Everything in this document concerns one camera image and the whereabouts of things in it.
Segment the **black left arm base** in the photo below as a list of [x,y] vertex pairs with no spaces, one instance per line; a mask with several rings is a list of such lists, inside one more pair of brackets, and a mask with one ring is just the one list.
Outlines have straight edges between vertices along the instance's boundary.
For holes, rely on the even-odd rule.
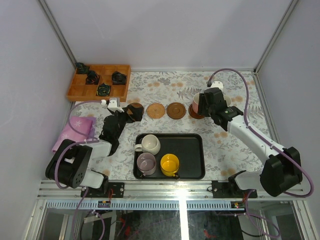
[[100,188],[88,188],[86,198],[121,199],[124,197],[124,182],[108,182]]

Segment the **yellow enamel mug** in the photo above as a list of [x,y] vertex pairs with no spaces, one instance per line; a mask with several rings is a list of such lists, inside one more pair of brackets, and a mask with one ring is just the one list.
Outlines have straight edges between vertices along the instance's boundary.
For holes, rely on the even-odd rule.
[[165,154],[160,160],[160,169],[167,177],[179,178],[180,161],[174,154]]

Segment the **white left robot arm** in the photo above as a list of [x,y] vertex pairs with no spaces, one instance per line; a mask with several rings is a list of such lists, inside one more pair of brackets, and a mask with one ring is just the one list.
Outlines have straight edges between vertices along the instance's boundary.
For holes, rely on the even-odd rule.
[[104,118],[97,140],[81,142],[64,139],[49,162],[45,176],[54,180],[60,189],[87,187],[98,197],[105,197],[110,190],[108,176],[88,169],[90,160],[113,155],[120,145],[119,138],[127,124],[140,122],[144,107],[131,103],[116,111],[110,110]]

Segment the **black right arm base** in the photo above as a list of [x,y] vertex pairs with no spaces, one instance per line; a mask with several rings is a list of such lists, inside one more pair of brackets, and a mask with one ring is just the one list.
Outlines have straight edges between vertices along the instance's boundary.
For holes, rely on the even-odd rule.
[[245,199],[250,192],[250,189],[240,189],[234,180],[212,180],[211,186],[206,190],[212,193],[215,199]]

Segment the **woven rattan coaster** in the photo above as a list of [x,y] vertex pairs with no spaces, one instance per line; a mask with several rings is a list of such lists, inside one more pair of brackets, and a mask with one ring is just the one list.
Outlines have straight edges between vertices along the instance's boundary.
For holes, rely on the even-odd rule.
[[151,119],[160,119],[165,115],[166,109],[161,103],[155,102],[147,107],[146,113]]

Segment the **pink mug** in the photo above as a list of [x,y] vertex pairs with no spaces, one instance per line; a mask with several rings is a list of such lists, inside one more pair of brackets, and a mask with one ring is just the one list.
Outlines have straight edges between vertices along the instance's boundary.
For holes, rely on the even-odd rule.
[[200,101],[200,93],[198,92],[193,96],[193,100],[192,100],[192,110],[197,115],[199,110],[199,101]]

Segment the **dark wooden coaster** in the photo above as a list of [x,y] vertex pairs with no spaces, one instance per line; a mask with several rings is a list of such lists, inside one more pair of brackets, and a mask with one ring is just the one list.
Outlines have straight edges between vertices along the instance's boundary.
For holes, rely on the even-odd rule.
[[183,118],[186,114],[186,108],[182,103],[173,102],[166,108],[167,115],[174,120]]
[[192,104],[190,104],[189,107],[188,107],[188,113],[194,119],[203,119],[205,117],[204,115],[198,115],[197,113],[195,113],[194,110],[193,110],[193,105]]
[[134,119],[141,119],[144,115],[144,107],[138,102],[133,102],[129,105],[130,115]]

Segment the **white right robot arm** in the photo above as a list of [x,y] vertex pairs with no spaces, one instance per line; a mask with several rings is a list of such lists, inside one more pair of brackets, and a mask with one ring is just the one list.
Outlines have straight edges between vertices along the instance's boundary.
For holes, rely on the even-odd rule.
[[237,198],[246,190],[263,189],[277,197],[302,182],[299,151],[266,137],[248,122],[241,110],[227,105],[219,88],[209,88],[199,94],[197,113],[210,117],[216,125],[240,139],[263,164],[261,171],[242,170],[231,175],[227,188],[231,196]]

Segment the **light blue mug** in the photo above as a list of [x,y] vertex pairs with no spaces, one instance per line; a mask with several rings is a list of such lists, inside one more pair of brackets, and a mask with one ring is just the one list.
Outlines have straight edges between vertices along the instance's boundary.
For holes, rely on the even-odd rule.
[[232,99],[228,95],[224,95],[223,98],[226,101],[226,105],[230,107],[232,104]]

